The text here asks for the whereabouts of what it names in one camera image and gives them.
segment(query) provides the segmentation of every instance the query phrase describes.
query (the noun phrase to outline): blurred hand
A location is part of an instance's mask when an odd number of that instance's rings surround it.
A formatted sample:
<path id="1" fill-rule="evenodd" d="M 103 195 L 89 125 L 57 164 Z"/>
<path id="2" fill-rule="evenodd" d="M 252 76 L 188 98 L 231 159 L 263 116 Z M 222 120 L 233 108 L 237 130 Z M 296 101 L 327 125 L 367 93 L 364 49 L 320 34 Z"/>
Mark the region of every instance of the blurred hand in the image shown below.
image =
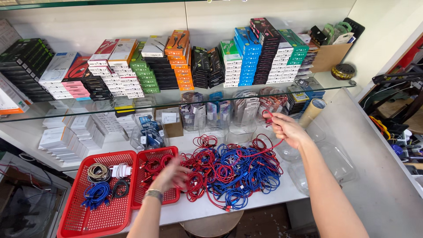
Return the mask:
<path id="1" fill-rule="evenodd" d="M 273 132 L 279 139 L 284 139 L 291 147 L 298 149 L 301 142 L 310 140 L 310 136 L 306 131 L 289 116 L 281 113 L 269 113 L 263 115 L 264 118 L 272 118 Z"/>
<path id="2" fill-rule="evenodd" d="M 188 176 L 185 173 L 190 173 L 189 168 L 180 166 L 181 157 L 177 155 L 173 158 L 169 164 L 159 173 L 157 178 L 152 182 L 150 188 L 157 189 L 164 193 L 167 190 L 178 186 L 182 189 L 186 189 L 185 180 L 188 180 Z"/>

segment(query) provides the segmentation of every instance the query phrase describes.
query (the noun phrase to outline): red plastic basket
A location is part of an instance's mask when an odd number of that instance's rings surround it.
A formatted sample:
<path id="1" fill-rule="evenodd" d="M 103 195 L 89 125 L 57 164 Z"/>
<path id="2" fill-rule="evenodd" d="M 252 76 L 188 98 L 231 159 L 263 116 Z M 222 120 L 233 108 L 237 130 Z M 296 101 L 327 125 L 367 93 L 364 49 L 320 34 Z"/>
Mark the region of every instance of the red plastic basket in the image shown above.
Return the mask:
<path id="1" fill-rule="evenodd" d="M 149 149 L 144 150 L 138 153 L 137 159 L 134 162 L 134 166 L 132 169 L 132 178 L 134 180 L 134 183 L 131 182 L 131 184 L 137 184 L 136 186 L 131 186 L 129 191 L 129 197 L 131 200 L 131 208 L 134 210 L 141 208 L 141 203 L 143 202 L 144 194 L 146 193 L 147 189 L 146 187 L 140 187 L 141 181 L 144 180 L 146 177 L 145 175 L 145 169 L 140 169 L 140 165 L 147 161 L 148 159 L 152 158 L 158 158 L 161 159 L 164 155 L 171 154 L 173 156 L 178 154 L 178 148 L 176 146 L 169 146 L 164 148 L 158 148 L 158 149 Z M 170 204 L 177 202 L 180 197 L 180 190 L 173 188 L 169 189 L 164 193 L 163 196 L 163 205 Z"/>
<path id="2" fill-rule="evenodd" d="M 93 238 L 111 235 L 120 232 L 129 224 L 131 218 L 129 202 L 132 200 L 130 193 L 122 198 L 114 198 L 107 207 L 102 204 L 92 211 L 81 207 L 81 203 L 85 200 L 84 190 L 91 185 L 87 180 L 87 170 L 91 164 L 102 163 L 111 166 L 126 162 L 132 166 L 136 158 L 137 154 L 128 150 L 92 155 L 82 161 L 60 220 L 58 238 Z M 134 176 L 131 176 L 131 185 L 135 184 L 133 178 Z M 116 178 L 112 178 L 110 186 L 113 187 L 116 181 L 118 181 Z"/>

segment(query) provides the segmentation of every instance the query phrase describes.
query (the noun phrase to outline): tape roll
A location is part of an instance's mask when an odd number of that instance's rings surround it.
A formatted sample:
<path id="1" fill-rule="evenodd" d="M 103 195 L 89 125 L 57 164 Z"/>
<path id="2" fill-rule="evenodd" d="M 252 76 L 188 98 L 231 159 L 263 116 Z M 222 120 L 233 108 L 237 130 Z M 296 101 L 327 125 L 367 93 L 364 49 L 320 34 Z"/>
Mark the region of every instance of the tape roll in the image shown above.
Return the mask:
<path id="1" fill-rule="evenodd" d="M 308 125 L 316 118 L 317 115 L 326 107 L 326 102 L 322 99 L 315 98 L 311 100 L 310 105 L 304 111 L 301 119 L 298 121 L 298 124 L 302 128 L 307 128 Z"/>

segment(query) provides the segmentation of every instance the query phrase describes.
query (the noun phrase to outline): bracelet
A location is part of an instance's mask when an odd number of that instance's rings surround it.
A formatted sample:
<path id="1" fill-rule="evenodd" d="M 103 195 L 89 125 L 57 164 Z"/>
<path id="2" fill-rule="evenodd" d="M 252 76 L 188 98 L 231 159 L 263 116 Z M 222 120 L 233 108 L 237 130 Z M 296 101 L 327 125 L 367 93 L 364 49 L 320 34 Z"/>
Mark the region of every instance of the bracelet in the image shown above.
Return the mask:
<path id="1" fill-rule="evenodd" d="M 160 190 L 157 190 L 157 189 L 147 190 L 146 193 L 144 194 L 143 201 L 148 196 L 157 198 L 160 201 L 160 203 L 163 204 L 163 194 L 160 192 Z"/>

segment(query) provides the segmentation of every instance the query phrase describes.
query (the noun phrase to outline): stool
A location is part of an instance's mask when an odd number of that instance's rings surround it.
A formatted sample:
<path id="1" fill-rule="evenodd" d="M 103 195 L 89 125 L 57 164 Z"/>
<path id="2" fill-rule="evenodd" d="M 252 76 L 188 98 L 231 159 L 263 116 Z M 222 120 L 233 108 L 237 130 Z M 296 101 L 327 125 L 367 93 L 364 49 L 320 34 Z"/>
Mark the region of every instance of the stool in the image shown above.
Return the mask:
<path id="1" fill-rule="evenodd" d="M 231 238 L 236 236 L 236 225 L 241 219 L 242 214 L 244 214 L 244 211 L 229 212 L 222 215 L 180 222 L 180 224 L 190 238 Z"/>

